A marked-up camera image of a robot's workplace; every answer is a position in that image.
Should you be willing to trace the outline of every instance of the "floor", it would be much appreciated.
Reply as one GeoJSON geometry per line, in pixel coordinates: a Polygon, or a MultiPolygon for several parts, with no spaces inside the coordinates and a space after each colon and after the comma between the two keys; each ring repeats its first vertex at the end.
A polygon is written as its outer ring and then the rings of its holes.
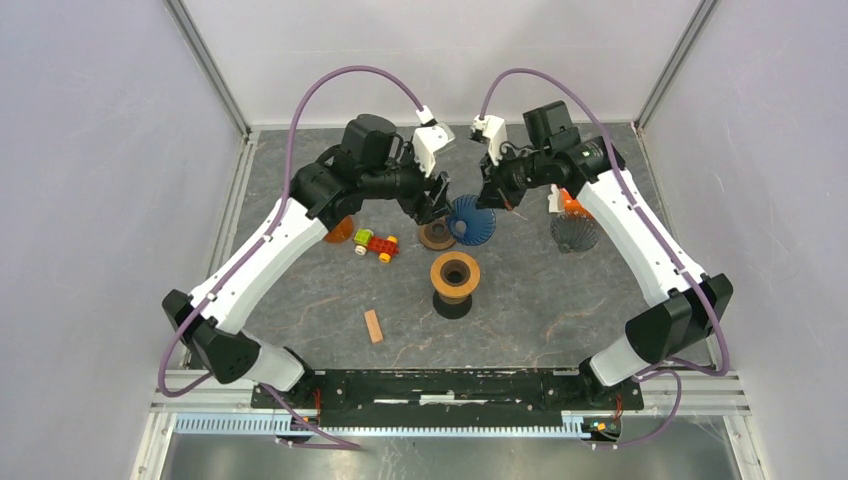
{"type": "MultiPolygon", "coordinates": [[[[659,420],[625,417],[624,440],[659,420]]],[[[655,440],[616,452],[592,452],[578,440],[534,438],[354,439],[362,452],[291,450],[269,437],[177,435],[163,479],[244,480],[461,478],[740,478],[721,417],[679,417],[655,440]]]]}
{"type": "MultiPolygon", "coordinates": [[[[608,125],[634,181],[664,218],[640,143],[628,124],[608,125]]],[[[451,177],[449,196],[479,193],[478,162],[484,146],[456,126],[456,146],[437,169],[451,177]]],[[[597,135],[581,126],[584,137],[597,135]]],[[[408,136],[410,129],[401,129],[408,136]]],[[[235,245],[265,219],[279,196],[285,131],[259,136],[235,245]]],[[[298,132],[295,168],[312,162],[341,139],[342,129],[298,132]]],[[[521,125],[509,138],[527,142],[521,125]]],[[[494,236],[478,247],[456,247],[480,265],[482,280],[471,312],[459,320],[438,316],[432,306],[429,269],[439,253],[418,243],[415,224],[395,202],[373,200],[356,215],[357,228],[399,238],[401,253],[390,263],[354,254],[350,242],[314,246],[260,301],[247,329],[288,346],[314,368],[572,366],[605,348],[624,323],[645,310],[636,280],[609,238],[592,250],[560,253],[550,237],[552,215],[546,189],[528,191],[514,212],[499,211],[494,236]],[[363,314],[375,309],[385,340],[370,341],[363,314]]],[[[701,343],[684,357],[707,363],[701,343]]]]}

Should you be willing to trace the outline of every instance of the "black mounting plate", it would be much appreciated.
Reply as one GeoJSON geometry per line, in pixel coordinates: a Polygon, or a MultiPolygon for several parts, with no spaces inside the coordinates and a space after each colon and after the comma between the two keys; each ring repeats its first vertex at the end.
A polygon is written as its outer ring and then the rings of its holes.
{"type": "MultiPolygon", "coordinates": [[[[644,408],[630,379],[592,399],[582,383],[570,368],[339,369],[309,372],[297,392],[280,394],[295,408],[315,409],[320,398],[325,427],[562,426],[563,410],[615,410],[618,395],[624,410],[644,408]]],[[[251,406],[280,408],[265,390],[251,406]]]]}

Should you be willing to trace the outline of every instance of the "white wall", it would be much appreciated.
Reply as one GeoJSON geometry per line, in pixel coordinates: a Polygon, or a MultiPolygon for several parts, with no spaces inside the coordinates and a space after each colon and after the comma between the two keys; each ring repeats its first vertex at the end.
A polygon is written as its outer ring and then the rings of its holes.
{"type": "Polygon", "coordinates": [[[681,242],[725,321],[776,478],[845,478],[845,2],[722,2],[647,127],[681,242]]]}
{"type": "Polygon", "coordinates": [[[128,478],[239,138],[160,1],[0,2],[0,477],[128,478]]]}
{"type": "MultiPolygon", "coordinates": [[[[248,122],[288,124],[303,92],[350,64],[385,68],[440,120],[468,123],[494,77],[535,67],[561,79],[604,120],[632,120],[698,0],[185,0],[248,122]]],[[[415,121],[388,81],[339,78],[318,93],[309,124],[363,111],[415,121]]],[[[492,112],[511,120],[562,97],[515,78],[492,112]]],[[[572,108],[575,118],[585,118],[572,108]]]]}

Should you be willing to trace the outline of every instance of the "wooden block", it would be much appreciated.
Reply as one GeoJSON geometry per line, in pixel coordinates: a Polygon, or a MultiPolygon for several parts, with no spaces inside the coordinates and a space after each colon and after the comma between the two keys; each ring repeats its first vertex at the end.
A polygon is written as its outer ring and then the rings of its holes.
{"type": "Polygon", "coordinates": [[[368,326],[371,343],[380,343],[383,341],[383,331],[380,330],[380,322],[377,321],[377,312],[374,310],[365,312],[365,325],[368,326]]]}

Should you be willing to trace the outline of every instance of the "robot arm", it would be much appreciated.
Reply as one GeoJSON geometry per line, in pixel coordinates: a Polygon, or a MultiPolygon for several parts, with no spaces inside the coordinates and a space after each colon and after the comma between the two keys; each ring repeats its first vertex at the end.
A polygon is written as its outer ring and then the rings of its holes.
{"type": "Polygon", "coordinates": [[[267,233],[268,226],[283,208],[281,200],[215,274],[189,294],[173,290],[165,297],[162,306],[174,328],[202,307],[200,318],[182,340],[220,383],[244,377],[280,391],[297,383],[305,369],[293,352],[266,344],[242,329],[250,312],[288,267],[342,219],[358,212],[363,200],[395,199],[418,224],[450,213],[448,176],[434,174],[434,168],[437,154],[454,136],[426,107],[419,116],[422,126],[410,142],[403,142],[395,126],[384,118],[360,115],[352,120],[341,144],[297,171],[285,214],[273,233],[267,233]],[[396,139],[401,143],[393,156],[396,139]],[[250,250],[253,254],[243,260],[250,250]],[[232,273],[239,263],[240,268],[232,273]],[[217,294],[209,293],[222,279],[224,287],[217,294]]]}
{"type": "MultiPolygon", "coordinates": [[[[614,176],[600,137],[581,142],[564,102],[554,102],[524,114],[532,149],[516,151],[507,143],[502,120],[487,115],[472,124],[472,139],[488,143],[480,162],[483,188],[478,208],[512,209],[528,188],[556,184],[565,188],[589,211],[612,239],[636,276],[650,307],[625,325],[625,334],[586,359],[581,374],[593,389],[611,387],[659,363],[712,333],[709,318],[681,271],[654,239],[630,206],[614,176]]],[[[626,187],[639,191],[621,155],[615,157],[626,187]]],[[[684,269],[700,285],[721,318],[733,293],[724,274],[709,277],[669,235],[644,203],[639,210],[681,259],[684,269]]]]}

